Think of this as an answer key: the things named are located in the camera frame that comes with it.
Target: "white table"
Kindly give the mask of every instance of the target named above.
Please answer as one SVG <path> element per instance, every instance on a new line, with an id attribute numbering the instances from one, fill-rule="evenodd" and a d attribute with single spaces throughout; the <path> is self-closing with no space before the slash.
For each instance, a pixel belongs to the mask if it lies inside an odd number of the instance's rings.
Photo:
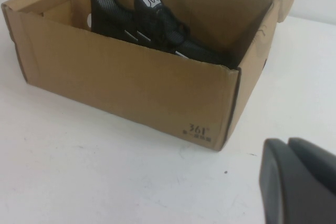
<path id="1" fill-rule="evenodd" d="M 266 138 L 300 136 L 336 154 L 335 41 L 335 26 L 279 24 L 215 153 L 27 85 L 1 17 L 0 223 L 264 223 Z"/>

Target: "dark gray plastic object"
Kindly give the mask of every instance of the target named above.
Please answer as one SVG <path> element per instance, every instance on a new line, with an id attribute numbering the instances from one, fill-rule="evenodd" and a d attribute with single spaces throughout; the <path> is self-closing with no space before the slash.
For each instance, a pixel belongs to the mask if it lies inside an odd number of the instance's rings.
<path id="1" fill-rule="evenodd" d="M 336 157 L 305 140 L 266 140 L 260 189 L 266 224 L 336 223 Z"/>

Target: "sneaker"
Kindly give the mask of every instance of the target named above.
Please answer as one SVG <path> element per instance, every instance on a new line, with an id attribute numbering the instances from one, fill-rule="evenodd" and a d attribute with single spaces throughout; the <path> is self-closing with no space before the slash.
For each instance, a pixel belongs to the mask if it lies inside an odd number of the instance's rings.
<path id="1" fill-rule="evenodd" d="M 135 12 L 117 0 L 91 0 L 91 31 L 183 58 L 229 66 L 228 57 L 190 37 L 162 0 L 134 0 Z"/>
<path id="2" fill-rule="evenodd" d="M 215 52 L 190 36 L 190 29 L 178 20 L 162 0 L 134 0 L 138 30 L 155 48 L 184 58 L 230 66 L 230 58 Z"/>
<path id="3" fill-rule="evenodd" d="M 138 44 L 134 12 L 117 0 L 91 0 L 91 31 Z"/>

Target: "361 logo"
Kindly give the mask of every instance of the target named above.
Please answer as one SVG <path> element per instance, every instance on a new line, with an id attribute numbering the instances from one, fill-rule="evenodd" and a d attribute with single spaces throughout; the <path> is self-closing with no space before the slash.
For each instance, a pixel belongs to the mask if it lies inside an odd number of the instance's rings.
<path id="1" fill-rule="evenodd" d="M 184 130 L 184 135 L 191 135 L 194 138 L 205 140 L 207 142 L 211 142 L 211 137 L 208 137 L 207 134 L 209 133 L 210 129 L 206 127 L 202 127 L 195 124 L 190 124 L 189 130 Z"/>

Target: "cardboard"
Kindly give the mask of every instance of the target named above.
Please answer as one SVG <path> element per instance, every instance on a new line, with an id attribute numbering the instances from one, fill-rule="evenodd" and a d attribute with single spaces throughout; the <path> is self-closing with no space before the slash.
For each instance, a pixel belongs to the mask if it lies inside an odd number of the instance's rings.
<path id="1" fill-rule="evenodd" d="M 120 0 L 132 8 L 133 0 Z M 26 81 L 219 151 L 293 0 L 164 0 L 235 69 L 91 33 L 90 0 L 10 0 L 2 10 Z"/>

